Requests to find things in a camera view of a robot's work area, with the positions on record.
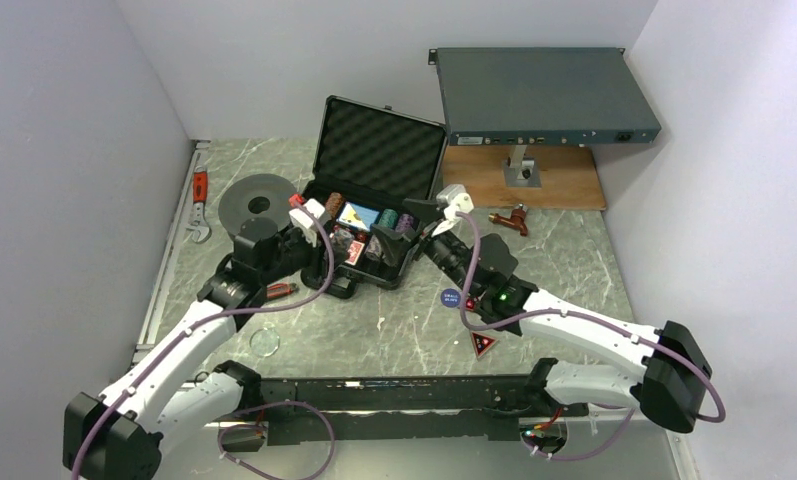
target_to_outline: white robotic arm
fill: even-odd
[[[306,205],[309,215],[293,211],[293,230],[297,233],[284,235],[291,235],[285,238],[287,245],[292,242],[297,245],[292,250],[298,250],[286,260],[272,263],[271,272],[279,278],[323,261],[323,250],[319,249],[314,232],[321,230],[322,238],[327,237],[321,227],[324,209],[312,202]],[[472,300],[473,311],[488,324],[483,329],[503,328],[519,335],[555,338],[605,363],[574,365],[541,359],[528,377],[525,391],[541,405],[542,411],[582,403],[640,407],[655,423],[679,432],[691,431],[696,418],[703,418],[698,408],[706,386],[697,375],[704,372],[702,375],[709,377],[710,367],[688,330],[673,322],[657,330],[615,320],[520,280],[513,275],[518,262],[498,235],[484,237],[476,247],[475,258],[471,258],[472,250],[449,232],[473,208],[462,186],[448,187],[436,202],[405,201],[405,207],[429,228],[408,239],[407,235],[396,236],[394,232],[384,234],[375,226],[374,233],[383,244],[387,262],[389,252],[408,251],[408,245],[390,242],[410,240],[413,245],[419,244],[417,255],[428,256],[464,287],[464,298]],[[253,251],[271,250],[272,238],[260,232],[246,243]],[[333,254],[328,257],[332,265]],[[241,280],[261,278],[252,276],[252,266],[238,264],[235,256],[226,262],[226,267],[207,282],[200,300],[192,303],[174,330],[139,364],[97,398],[80,394],[69,404],[63,446],[65,466],[72,468],[79,454],[86,455],[83,475],[91,480],[122,475],[151,478],[163,456],[205,424],[243,407],[263,404],[260,376],[235,362],[217,367],[194,388],[180,390],[201,362],[247,321],[250,314],[237,315],[236,309],[261,305],[265,299],[265,285],[251,288]],[[217,318],[207,320],[209,316]],[[690,367],[698,373],[690,373]],[[115,420],[105,421],[109,417]],[[106,439],[96,441],[95,452],[86,454],[82,445],[89,448],[88,438],[99,438],[96,428],[104,428],[104,424],[107,426],[102,435]]]

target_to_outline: black suitcase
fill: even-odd
[[[405,198],[433,198],[436,179],[445,154],[448,135],[445,126],[428,120],[353,100],[327,98],[313,174],[303,196],[325,204],[331,193],[345,201],[382,213],[392,209],[407,213]],[[328,224],[332,230],[334,222]],[[413,228],[418,227],[414,219]],[[368,248],[372,235],[365,241]],[[360,283],[394,290],[401,285],[413,251],[397,266],[361,255],[355,265],[342,263],[334,273],[327,293],[351,298]],[[324,272],[301,272],[304,285],[318,289]]]

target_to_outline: sanding disc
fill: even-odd
[[[218,218],[231,237],[252,218],[268,218],[282,230],[289,225],[289,197],[296,193],[289,180],[271,173],[245,177],[231,185],[218,203]]]

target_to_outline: red triangle sticker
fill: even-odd
[[[498,342],[497,338],[492,338],[482,333],[470,333],[472,334],[472,347],[475,349],[475,356],[478,360],[480,360],[480,357],[486,354],[486,352],[488,352],[489,349]]]

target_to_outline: marble table surface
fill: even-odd
[[[180,320],[217,263],[232,249],[218,220],[221,194],[233,182],[255,173],[274,173],[289,179],[299,191],[312,178],[315,139],[213,141],[206,157],[209,198],[206,217],[213,229],[204,244],[183,240],[156,338],[161,339]],[[624,321],[633,321],[631,308],[600,212],[533,209],[528,212],[530,236],[492,225],[490,212],[478,208],[473,216],[481,234],[496,232],[519,259],[516,275],[566,301]],[[467,225],[457,235],[471,242]],[[301,285],[300,279],[294,281]],[[491,331],[498,344],[476,359],[470,334],[455,309],[440,302],[452,287],[426,258],[412,264],[398,290],[361,285],[350,300],[328,295],[298,310],[253,317],[238,335],[222,345],[202,369],[227,359],[243,363],[269,377],[360,377],[527,373],[541,357],[573,363],[593,363],[583,352],[552,339],[523,338]],[[299,300],[301,291],[282,304]],[[477,323],[480,320],[473,315]],[[251,335],[273,328],[280,347],[267,358],[253,354]]]

